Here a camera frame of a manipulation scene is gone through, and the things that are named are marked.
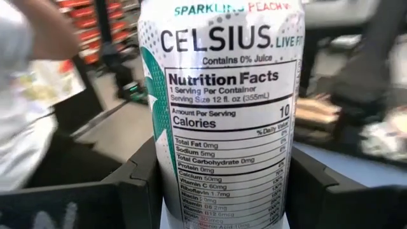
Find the person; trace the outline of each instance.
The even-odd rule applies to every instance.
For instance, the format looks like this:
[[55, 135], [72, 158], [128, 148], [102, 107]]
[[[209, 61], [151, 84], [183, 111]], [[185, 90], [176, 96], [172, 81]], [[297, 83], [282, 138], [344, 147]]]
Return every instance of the person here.
[[[70, 176], [62, 169], [73, 141], [55, 134], [50, 108], [30, 106], [16, 87], [16, 73], [28, 71], [32, 60], [66, 60], [78, 52], [74, 27], [51, 1], [0, 0], [0, 191]], [[55, 174], [53, 182], [42, 183], [44, 174]]]

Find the nutrition facts label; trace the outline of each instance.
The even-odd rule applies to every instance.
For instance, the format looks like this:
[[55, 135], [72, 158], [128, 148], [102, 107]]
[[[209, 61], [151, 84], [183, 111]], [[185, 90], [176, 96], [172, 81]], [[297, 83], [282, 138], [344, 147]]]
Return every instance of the nutrition facts label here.
[[165, 69], [184, 228], [282, 217], [297, 62]]

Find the white can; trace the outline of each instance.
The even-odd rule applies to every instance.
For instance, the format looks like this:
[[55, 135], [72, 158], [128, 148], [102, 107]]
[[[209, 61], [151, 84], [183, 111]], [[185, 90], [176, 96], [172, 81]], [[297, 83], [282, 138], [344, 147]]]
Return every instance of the white can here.
[[171, 229], [282, 228], [300, 0], [144, 0], [138, 23]]

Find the teal graphic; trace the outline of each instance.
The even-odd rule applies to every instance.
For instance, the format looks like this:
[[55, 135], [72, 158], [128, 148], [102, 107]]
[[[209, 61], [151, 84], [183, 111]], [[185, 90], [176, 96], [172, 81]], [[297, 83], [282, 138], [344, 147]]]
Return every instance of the teal graphic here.
[[170, 149], [172, 165], [174, 166], [174, 173], [177, 176], [176, 157], [172, 140], [165, 75], [160, 69], [160, 65], [150, 51], [147, 50], [147, 48], [141, 47], [141, 55], [147, 65], [148, 71], [151, 74], [151, 78], [146, 77], [148, 94], [157, 99], [152, 108], [154, 137], [157, 141], [157, 138], [162, 134], [162, 132], [167, 131], [168, 146]]

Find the white shirt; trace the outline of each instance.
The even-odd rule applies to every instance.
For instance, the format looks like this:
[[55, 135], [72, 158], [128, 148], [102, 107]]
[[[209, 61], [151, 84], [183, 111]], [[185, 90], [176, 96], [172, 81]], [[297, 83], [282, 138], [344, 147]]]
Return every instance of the white shirt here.
[[28, 71], [33, 31], [25, 17], [0, 0], [0, 191], [21, 188], [43, 159], [57, 123], [33, 107], [15, 85]]

